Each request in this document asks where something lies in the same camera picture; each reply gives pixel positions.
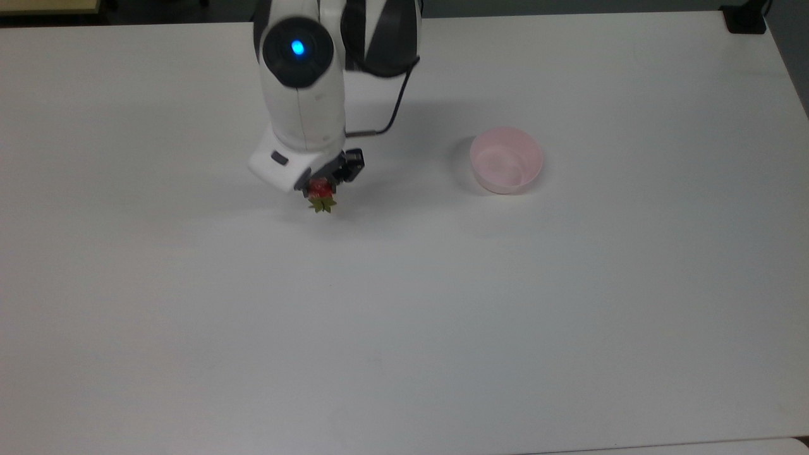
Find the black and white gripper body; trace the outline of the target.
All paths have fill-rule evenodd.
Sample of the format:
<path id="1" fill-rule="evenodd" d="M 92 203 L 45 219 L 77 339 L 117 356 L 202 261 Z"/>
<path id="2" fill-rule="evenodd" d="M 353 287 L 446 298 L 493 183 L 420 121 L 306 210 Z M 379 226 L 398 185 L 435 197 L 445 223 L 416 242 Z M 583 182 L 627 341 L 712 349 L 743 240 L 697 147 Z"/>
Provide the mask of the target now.
<path id="1" fill-rule="evenodd" d="M 248 160 L 248 168 L 265 183 L 283 192 L 301 191 L 313 178 L 321 178 L 341 164 L 346 136 L 341 133 L 335 142 L 324 148 L 304 150 L 283 144 L 268 128 L 261 136 L 257 149 Z"/>

